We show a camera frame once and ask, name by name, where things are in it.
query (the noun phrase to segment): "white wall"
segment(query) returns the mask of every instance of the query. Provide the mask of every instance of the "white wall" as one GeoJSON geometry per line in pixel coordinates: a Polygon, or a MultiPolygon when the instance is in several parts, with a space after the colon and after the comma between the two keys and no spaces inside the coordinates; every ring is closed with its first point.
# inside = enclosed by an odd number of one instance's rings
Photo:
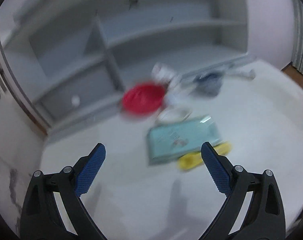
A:
{"type": "Polygon", "coordinates": [[[248,51],[278,69],[291,62],[294,38],[292,0],[247,0],[248,51]]]}

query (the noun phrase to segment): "white cabinet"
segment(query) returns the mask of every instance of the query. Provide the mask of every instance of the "white cabinet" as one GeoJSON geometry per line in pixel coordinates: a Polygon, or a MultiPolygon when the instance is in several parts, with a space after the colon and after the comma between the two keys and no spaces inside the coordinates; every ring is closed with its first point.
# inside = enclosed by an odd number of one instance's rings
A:
{"type": "Polygon", "coordinates": [[[15,15],[4,54],[53,127],[116,104],[156,62],[188,74],[247,52],[245,0],[28,0],[15,15]]]}

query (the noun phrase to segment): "light blue box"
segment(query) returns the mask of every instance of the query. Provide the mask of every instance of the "light blue box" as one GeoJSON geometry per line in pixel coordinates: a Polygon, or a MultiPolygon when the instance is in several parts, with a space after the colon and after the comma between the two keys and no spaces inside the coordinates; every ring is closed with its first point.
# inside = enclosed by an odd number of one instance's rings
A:
{"type": "Polygon", "coordinates": [[[212,146],[222,143],[217,126],[209,115],[154,127],[149,131],[147,140],[150,164],[200,151],[204,142],[210,142],[212,146]]]}

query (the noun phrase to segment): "white knob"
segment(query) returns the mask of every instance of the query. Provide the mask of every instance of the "white knob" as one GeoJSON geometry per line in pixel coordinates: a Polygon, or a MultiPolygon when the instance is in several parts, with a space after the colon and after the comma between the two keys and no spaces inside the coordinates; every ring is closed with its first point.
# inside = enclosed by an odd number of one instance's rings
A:
{"type": "Polygon", "coordinates": [[[73,107],[79,107],[80,104],[81,104],[80,97],[78,95],[72,96],[72,106],[73,107]]]}

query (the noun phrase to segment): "gray shelf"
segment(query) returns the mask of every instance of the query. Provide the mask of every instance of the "gray shelf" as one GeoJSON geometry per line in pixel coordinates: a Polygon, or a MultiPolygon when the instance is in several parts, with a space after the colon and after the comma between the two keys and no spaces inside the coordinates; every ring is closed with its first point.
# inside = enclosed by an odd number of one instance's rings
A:
{"type": "Polygon", "coordinates": [[[120,65],[120,69],[124,84],[129,88],[138,82],[150,80],[151,71],[156,62],[165,63],[180,74],[186,74],[244,55],[244,52],[222,45],[199,44],[181,50],[166,51],[137,62],[120,65]]]}
{"type": "Polygon", "coordinates": [[[73,113],[69,114],[68,116],[66,116],[65,118],[63,118],[62,120],[60,120],[59,122],[57,122],[55,124],[54,130],[61,130],[64,127],[66,127],[72,123],[75,123],[81,119],[84,119],[87,116],[92,115],[100,110],[103,110],[106,108],[108,109],[109,107],[115,106],[120,102],[122,97],[123,97],[123,93],[117,92],[110,97],[101,99],[89,106],[86,106],[86,107],[80,109],[79,111],[73,112],[73,113]]]}
{"type": "Polygon", "coordinates": [[[64,68],[64,71],[60,72],[56,76],[54,76],[49,82],[43,91],[38,94],[37,97],[33,98],[32,103],[37,104],[46,94],[50,91],[57,88],[61,83],[68,81],[69,79],[75,77],[81,72],[87,70],[88,68],[99,64],[106,60],[106,56],[103,52],[86,56],[76,62],[71,63],[69,66],[64,68]]]}
{"type": "Polygon", "coordinates": [[[192,29],[199,27],[224,27],[224,26],[245,26],[246,22],[237,22],[225,19],[205,19],[205,20],[189,20],[186,22],[174,22],[162,25],[144,26],[141,30],[135,30],[132,33],[124,33],[117,36],[117,32],[114,32],[115,36],[105,37],[105,43],[108,48],[119,46],[123,43],[139,39],[141,37],[152,36],[159,33],[165,33],[175,30],[192,29]]]}

